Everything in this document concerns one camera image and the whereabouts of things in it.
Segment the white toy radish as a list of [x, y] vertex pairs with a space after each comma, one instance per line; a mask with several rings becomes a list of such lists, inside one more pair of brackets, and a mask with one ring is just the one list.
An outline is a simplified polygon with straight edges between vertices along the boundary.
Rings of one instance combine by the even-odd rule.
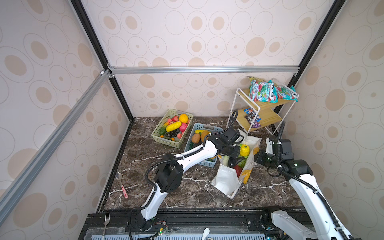
[[229, 156], [223, 156], [222, 157], [222, 165], [228, 167], [229, 166], [229, 159], [230, 159]]

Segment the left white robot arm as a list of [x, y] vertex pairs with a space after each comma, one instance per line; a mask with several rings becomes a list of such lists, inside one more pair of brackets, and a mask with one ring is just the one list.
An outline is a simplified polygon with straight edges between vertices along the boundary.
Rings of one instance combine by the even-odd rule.
[[166, 160], [148, 168], [145, 180], [152, 186], [152, 191], [141, 207], [131, 209], [127, 232], [130, 232], [132, 227], [140, 231], [146, 231], [151, 227], [152, 219], [156, 217], [161, 204], [169, 193], [181, 185], [183, 174], [191, 167], [216, 156], [237, 158], [240, 155], [239, 138], [243, 136], [240, 131], [233, 128], [238, 114], [239, 111], [234, 110], [228, 127], [221, 132], [203, 137], [202, 144], [181, 154], [168, 154]]

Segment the silver diagonal aluminium bar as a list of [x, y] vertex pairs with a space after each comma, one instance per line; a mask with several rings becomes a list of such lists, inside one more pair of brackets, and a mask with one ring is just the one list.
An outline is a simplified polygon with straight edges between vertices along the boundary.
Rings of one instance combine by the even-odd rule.
[[37, 175], [41, 172], [45, 164], [110, 75], [111, 71], [108, 69], [103, 70], [103, 72], [99, 74], [81, 99], [74, 105], [55, 131], [53, 131], [42, 147], [36, 152], [32, 160], [13, 181], [10, 188], [5, 192], [5, 195], [1, 199], [1, 224], [8, 218], [12, 210], [16, 207], [22, 196], [28, 190], [32, 182], [36, 179]]

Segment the pink toy fruit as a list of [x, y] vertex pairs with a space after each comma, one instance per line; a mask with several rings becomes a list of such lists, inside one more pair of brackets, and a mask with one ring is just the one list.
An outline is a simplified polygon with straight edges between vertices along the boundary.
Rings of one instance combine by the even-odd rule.
[[188, 127], [187, 123], [182, 123], [182, 125], [179, 127], [179, 130], [183, 133], [186, 131], [187, 127]]

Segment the orange toy fruit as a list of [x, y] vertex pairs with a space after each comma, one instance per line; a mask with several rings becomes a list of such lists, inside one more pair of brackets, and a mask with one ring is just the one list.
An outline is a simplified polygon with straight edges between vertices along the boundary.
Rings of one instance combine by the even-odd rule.
[[181, 115], [179, 116], [179, 121], [180, 121], [181, 123], [185, 123], [185, 124], [187, 124], [188, 121], [189, 121], [189, 117], [188, 117], [186, 114], [181, 114]]

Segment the red toy pepper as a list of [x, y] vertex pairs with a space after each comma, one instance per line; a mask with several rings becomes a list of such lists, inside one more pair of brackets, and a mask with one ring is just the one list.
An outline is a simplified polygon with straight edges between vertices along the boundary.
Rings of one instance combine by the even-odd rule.
[[241, 175], [241, 173], [242, 173], [242, 171], [243, 171], [243, 169], [240, 168], [238, 165], [236, 165], [236, 166], [234, 167], [234, 169], [236, 170], [237, 177], [239, 178], [240, 175]]

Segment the white grocery bag yellow handles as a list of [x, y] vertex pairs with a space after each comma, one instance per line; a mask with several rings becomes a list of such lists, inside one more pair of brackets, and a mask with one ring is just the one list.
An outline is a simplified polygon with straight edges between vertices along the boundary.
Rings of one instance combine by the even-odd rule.
[[241, 185], [247, 184], [255, 165], [254, 155], [260, 150], [261, 139], [240, 131], [240, 155], [235, 159], [219, 157], [220, 165], [211, 185], [229, 199], [233, 199]]

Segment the black vertical frame post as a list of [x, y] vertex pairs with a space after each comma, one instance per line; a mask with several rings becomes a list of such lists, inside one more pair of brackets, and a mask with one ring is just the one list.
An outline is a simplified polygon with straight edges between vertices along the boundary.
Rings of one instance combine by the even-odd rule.
[[[103, 50], [103, 47], [101, 45], [101, 42], [99, 40], [99, 37], [97, 36], [93, 26], [92, 26], [92, 23], [90, 21], [90, 18], [88, 17], [88, 14], [86, 13], [86, 10], [85, 10], [85, 7], [82, 3], [82, 1], [80, 0], [70, 0], [70, 3], [71, 5], [73, 6], [74, 10], [75, 10], [75, 13], [77, 15], [77, 17], [79, 18], [80, 22], [81, 22], [81, 25], [83, 26], [83, 29], [97, 55], [97, 58], [99, 60], [99, 62], [101, 63], [102, 67], [104, 70], [110, 70], [111, 68], [109, 67], [109, 61], [105, 55], [105, 52]], [[128, 117], [128, 120], [130, 122], [133, 122], [134, 121], [134, 117], [133, 117], [133, 114], [127, 104], [127, 101], [123, 95], [123, 92], [122, 92], [122, 89], [120, 87], [120, 85], [118, 84], [118, 81], [116, 79], [116, 77], [110, 77], [109, 78], [109, 81], [118, 97], [118, 100], [120, 102], [120, 104], [122, 105], [123, 107], [123, 110], [126, 114], [126, 116]]]

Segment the brown toy potato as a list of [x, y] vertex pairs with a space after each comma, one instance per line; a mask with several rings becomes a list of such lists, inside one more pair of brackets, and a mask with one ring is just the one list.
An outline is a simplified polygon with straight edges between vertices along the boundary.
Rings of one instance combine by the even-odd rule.
[[199, 142], [201, 141], [201, 135], [199, 133], [195, 133], [192, 138], [191, 138], [191, 142], [193, 144], [198, 144]]

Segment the colorful candy bag right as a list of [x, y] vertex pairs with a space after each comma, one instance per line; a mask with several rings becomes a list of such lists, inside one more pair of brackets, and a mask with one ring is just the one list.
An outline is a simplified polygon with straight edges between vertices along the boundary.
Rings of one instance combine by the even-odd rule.
[[298, 102], [299, 95], [296, 93], [296, 90], [293, 86], [288, 88], [284, 85], [276, 85], [275, 89], [277, 100], [291, 100]]

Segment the dark toy eggplant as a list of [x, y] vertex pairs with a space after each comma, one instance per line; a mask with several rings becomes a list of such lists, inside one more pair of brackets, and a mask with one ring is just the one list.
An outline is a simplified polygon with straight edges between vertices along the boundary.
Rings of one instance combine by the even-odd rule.
[[234, 169], [236, 165], [238, 165], [241, 161], [243, 161], [245, 158], [244, 157], [238, 157], [238, 158], [229, 158], [228, 161], [228, 167]]

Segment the metal fork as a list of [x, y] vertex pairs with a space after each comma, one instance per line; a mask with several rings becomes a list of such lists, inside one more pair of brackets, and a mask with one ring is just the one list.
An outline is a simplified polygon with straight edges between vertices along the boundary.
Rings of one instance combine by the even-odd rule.
[[110, 213], [105, 214], [105, 220], [104, 220], [104, 228], [103, 228], [103, 233], [102, 233], [102, 240], [105, 240], [105, 235], [106, 235], [106, 229], [108, 224], [110, 223], [111, 216]]

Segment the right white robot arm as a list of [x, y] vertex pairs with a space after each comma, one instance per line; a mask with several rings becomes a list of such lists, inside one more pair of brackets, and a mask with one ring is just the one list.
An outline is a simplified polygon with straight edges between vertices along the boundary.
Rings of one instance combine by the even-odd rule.
[[354, 236], [339, 220], [317, 184], [314, 172], [304, 160], [296, 160], [291, 141], [283, 139], [285, 123], [277, 136], [266, 140], [266, 149], [254, 155], [254, 161], [268, 170], [276, 170], [300, 197], [313, 230], [283, 210], [268, 210], [260, 218], [266, 231], [279, 229], [293, 240], [353, 240]]

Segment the yellow toy bell pepper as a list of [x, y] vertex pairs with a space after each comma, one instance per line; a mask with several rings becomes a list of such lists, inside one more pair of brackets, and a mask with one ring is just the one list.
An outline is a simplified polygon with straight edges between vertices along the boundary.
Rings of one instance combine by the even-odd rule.
[[239, 157], [244, 157], [244, 158], [247, 158], [249, 155], [250, 155], [250, 147], [248, 145], [240, 145], [240, 153], [239, 153]]

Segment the dark candy packet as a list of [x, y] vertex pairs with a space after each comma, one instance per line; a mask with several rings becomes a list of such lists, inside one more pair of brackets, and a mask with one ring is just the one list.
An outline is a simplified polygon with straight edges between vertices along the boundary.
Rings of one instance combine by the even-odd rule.
[[260, 121], [262, 120], [259, 115], [256, 115], [256, 112], [252, 108], [244, 109], [246, 114], [245, 118], [252, 124], [252, 128], [259, 128], [261, 126]]

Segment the yellow toy banana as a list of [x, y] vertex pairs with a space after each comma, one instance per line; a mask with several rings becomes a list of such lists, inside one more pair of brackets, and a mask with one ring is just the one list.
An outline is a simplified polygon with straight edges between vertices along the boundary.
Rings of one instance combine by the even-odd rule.
[[172, 132], [172, 131], [174, 131], [174, 130], [179, 129], [181, 126], [182, 126], [182, 122], [177, 121], [177, 122], [174, 122], [174, 123], [172, 123], [172, 124], [169, 124], [169, 125], [166, 127], [166, 131], [167, 131], [167, 133], [168, 133], [168, 132]]

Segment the white spoon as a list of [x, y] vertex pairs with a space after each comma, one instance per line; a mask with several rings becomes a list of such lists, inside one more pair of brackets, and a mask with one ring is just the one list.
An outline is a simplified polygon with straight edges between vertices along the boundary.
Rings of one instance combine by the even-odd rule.
[[210, 229], [205, 228], [201, 240], [205, 240], [209, 234], [210, 234]]

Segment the pink handled spoon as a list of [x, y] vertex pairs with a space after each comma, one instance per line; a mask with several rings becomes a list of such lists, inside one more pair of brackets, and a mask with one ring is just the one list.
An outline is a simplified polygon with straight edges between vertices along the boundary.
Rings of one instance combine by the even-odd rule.
[[122, 189], [122, 192], [123, 192], [123, 195], [124, 195], [125, 199], [127, 199], [128, 198], [128, 194], [127, 194], [127, 191], [126, 191], [126, 189], [125, 189], [125, 187], [123, 185], [123, 182], [122, 182], [122, 178], [123, 178], [122, 174], [120, 172], [117, 172], [115, 178], [116, 178], [116, 180], [120, 184], [120, 187]]

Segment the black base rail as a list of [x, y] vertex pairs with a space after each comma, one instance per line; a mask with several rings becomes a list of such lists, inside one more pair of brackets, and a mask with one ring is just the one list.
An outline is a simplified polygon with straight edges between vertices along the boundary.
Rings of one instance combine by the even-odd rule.
[[[284, 239], [279, 229], [266, 231], [260, 224], [261, 216], [268, 210], [283, 210], [304, 226], [313, 230], [314, 227], [309, 215], [303, 207], [260, 207], [255, 209], [239, 208], [194, 208], [194, 209], [161, 209], [152, 220], [151, 228], [146, 234], [152, 235], [160, 228], [164, 228], [165, 235], [201, 233], [209, 228], [212, 234], [264, 234], [267, 237]], [[86, 217], [79, 240], [89, 240], [93, 235], [101, 235], [104, 228], [105, 214], [110, 213], [111, 220], [107, 226], [107, 235], [127, 234], [127, 224], [130, 209], [102, 210]], [[142, 233], [138, 228], [132, 227], [132, 236]]]

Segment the green toy cabbage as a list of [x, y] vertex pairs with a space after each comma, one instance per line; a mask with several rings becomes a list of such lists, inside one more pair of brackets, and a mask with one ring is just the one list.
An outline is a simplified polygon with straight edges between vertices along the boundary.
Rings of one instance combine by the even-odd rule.
[[247, 162], [247, 159], [244, 158], [244, 159], [242, 159], [241, 161], [239, 161], [237, 165], [238, 165], [240, 168], [243, 169], [243, 168], [245, 167], [246, 162]]

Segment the colorful candy bag left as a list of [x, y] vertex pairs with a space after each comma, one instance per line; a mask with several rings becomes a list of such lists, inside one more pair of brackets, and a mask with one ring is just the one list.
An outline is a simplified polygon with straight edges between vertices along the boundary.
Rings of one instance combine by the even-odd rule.
[[259, 78], [248, 77], [251, 81], [249, 98], [252, 101], [277, 103], [277, 90], [272, 80], [265, 82]]

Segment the orange toy pumpkin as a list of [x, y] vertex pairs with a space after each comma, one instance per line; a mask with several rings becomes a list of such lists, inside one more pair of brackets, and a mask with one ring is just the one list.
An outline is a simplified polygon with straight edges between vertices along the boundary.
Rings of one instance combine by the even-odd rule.
[[208, 136], [211, 132], [207, 131], [207, 130], [203, 130], [200, 134], [200, 137], [201, 137], [201, 141], [204, 142], [206, 136]]

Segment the colorful candy bag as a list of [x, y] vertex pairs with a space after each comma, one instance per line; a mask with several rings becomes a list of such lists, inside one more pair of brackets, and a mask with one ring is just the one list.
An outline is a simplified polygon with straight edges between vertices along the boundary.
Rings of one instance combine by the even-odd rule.
[[284, 85], [276, 85], [275, 89], [277, 100], [291, 100], [298, 102], [299, 95], [296, 93], [296, 90], [293, 86], [288, 88]]
[[272, 80], [265, 82], [259, 78], [248, 77], [251, 81], [249, 98], [252, 101], [277, 103], [277, 90]]

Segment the blue perforated plastic basket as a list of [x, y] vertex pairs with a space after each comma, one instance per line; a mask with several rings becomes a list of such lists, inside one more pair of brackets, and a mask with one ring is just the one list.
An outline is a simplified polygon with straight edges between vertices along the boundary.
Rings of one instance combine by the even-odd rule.
[[[201, 123], [195, 123], [193, 128], [192, 128], [191, 134], [188, 138], [184, 152], [192, 150], [193, 148], [196, 148], [203, 143], [201, 140], [199, 140], [199, 142], [197, 142], [197, 143], [193, 142], [193, 137], [195, 134], [198, 134], [200, 136], [203, 131], [208, 131], [208, 132], [213, 134], [213, 133], [221, 132], [222, 130], [223, 129], [220, 127], [205, 125], [205, 124], [201, 124]], [[216, 162], [218, 161], [218, 159], [219, 159], [219, 157], [208, 158], [206, 160], [201, 161], [199, 163], [199, 165], [213, 168], [215, 166]]]

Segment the green perforated plastic basket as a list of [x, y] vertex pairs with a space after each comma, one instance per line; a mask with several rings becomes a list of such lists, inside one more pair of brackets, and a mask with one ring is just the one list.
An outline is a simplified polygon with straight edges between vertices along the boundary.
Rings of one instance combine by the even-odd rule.
[[152, 137], [157, 143], [179, 149], [192, 127], [193, 117], [192, 114], [170, 109], [152, 132]]

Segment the silver horizontal aluminium bar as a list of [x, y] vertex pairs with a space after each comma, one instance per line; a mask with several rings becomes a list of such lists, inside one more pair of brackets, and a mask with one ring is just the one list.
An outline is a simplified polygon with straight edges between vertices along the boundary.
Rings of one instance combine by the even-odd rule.
[[116, 74], [225, 74], [225, 73], [297, 73], [299, 66], [204, 66], [204, 67], [115, 67], [102, 73]]

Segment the black right frame post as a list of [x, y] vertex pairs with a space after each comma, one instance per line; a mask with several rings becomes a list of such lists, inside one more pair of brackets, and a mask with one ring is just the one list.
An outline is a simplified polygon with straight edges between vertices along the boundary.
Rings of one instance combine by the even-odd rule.
[[290, 82], [288, 83], [288, 87], [296, 86], [346, 2], [346, 0], [333, 1], [330, 10], [325, 15], [325, 18], [321, 22], [321, 25], [316, 32], [314, 39], [312, 40], [309, 48], [307, 49], [303, 59], [299, 64], [299, 71], [293, 75]]

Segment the dark toy grapes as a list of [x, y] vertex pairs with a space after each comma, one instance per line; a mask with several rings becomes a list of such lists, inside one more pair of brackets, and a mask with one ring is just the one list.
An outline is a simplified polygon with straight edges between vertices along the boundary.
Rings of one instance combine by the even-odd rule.
[[179, 130], [173, 130], [173, 131], [167, 132], [164, 135], [164, 138], [168, 140], [172, 140], [172, 139], [175, 139], [179, 133], [180, 133]]

